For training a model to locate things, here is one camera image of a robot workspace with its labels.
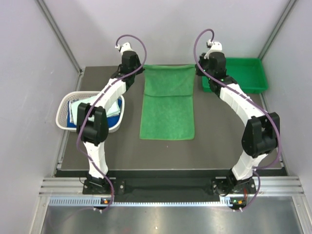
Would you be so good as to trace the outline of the green towel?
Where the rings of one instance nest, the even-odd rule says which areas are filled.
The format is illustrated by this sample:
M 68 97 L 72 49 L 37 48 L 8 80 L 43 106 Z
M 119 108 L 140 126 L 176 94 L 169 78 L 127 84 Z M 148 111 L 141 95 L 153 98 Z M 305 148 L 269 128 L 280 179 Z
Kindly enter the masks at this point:
M 195 66 L 145 65 L 140 139 L 191 140 Z

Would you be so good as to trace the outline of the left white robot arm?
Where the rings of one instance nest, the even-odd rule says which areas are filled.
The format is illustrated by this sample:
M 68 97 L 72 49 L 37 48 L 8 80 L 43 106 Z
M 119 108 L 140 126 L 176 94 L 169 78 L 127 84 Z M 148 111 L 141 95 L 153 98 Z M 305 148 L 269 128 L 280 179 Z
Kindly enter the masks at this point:
M 114 192 L 111 180 L 107 177 L 108 166 L 105 159 L 105 140 L 108 137 L 109 126 L 107 111 L 118 98 L 126 93 L 135 82 L 135 77 L 144 71 L 139 56 L 132 49 L 121 53 L 121 64 L 107 85 L 96 95 L 91 103 L 81 103 L 78 106 L 77 141 L 83 142 L 89 161 L 89 174 L 86 184 L 99 193 Z

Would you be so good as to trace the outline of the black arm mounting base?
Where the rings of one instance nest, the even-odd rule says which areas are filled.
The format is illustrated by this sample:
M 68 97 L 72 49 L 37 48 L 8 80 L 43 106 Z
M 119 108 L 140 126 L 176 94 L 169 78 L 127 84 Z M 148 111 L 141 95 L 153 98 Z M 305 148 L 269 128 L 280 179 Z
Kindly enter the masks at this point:
M 215 191 L 225 181 L 230 170 L 110 170 L 107 174 L 114 187 L 117 202 L 199 202 L 218 201 Z M 84 181 L 84 195 L 110 195 L 99 193 Z M 251 179 L 240 190 L 227 195 L 246 197 L 256 192 Z

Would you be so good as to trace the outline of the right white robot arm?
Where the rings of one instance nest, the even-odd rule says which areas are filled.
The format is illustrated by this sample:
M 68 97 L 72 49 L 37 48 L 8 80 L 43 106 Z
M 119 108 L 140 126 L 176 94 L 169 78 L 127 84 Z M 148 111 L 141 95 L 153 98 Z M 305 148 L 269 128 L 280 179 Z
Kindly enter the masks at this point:
M 254 106 L 237 81 L 227 74 L 226 58 L 222 52 L 201 54 L 195 72 L 207 78 L 210 90 L 228 104 L 244 124 L 243 152 L 226 180 L 215 187 L 215 191 L 223 196 L 239 193 L 251 180 L 260 162 L 278 147 L 279 115 Z

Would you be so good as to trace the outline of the green plastic bin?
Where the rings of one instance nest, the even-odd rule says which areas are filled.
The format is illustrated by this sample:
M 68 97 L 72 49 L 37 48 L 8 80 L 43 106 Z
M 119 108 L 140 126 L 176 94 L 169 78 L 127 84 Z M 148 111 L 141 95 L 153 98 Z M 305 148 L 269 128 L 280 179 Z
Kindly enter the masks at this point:
M 262 62 L 258 58 L 226 58 L 227 74 L 246 94 L 261 94 L 268 89 Z

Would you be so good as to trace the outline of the white perforated plastic basket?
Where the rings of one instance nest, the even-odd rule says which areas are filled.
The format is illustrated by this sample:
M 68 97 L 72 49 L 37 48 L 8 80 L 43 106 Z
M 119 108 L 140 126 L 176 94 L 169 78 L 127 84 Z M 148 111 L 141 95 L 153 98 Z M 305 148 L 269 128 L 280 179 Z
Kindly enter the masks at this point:
M 85 99 L 85 98 L 89 98 L 91 96 L 96 96 L 98 93 L 99 93 L 99 91 L 77 91 L 77 92 L 71 92 L 71 93 L 67 94 L 62 99 L 62 101 L 58 107 L 58 111 L 57 111 L 57 115 L 56 115 L 57 126 L 63 130 L 75 132 L 76 130 L 69 130 L 69 128 L 66 127 L 67 113 L 68 113 L 67 102 L 70 100 L 78 99 L 78 98 Z M 118 126 L 116 127 L 116 130 L 114 130 L 114 129 L 109 130 L 109 133 L 116 132 L 119 129 L 119 127 L 121 125 L 122 118 L 123 118 L 123 114 L 124 114 L 124 106 L 125 106 L 125 100 L 123 101 L 122 112 L 121 112 L 121 117 L 120 117 Z

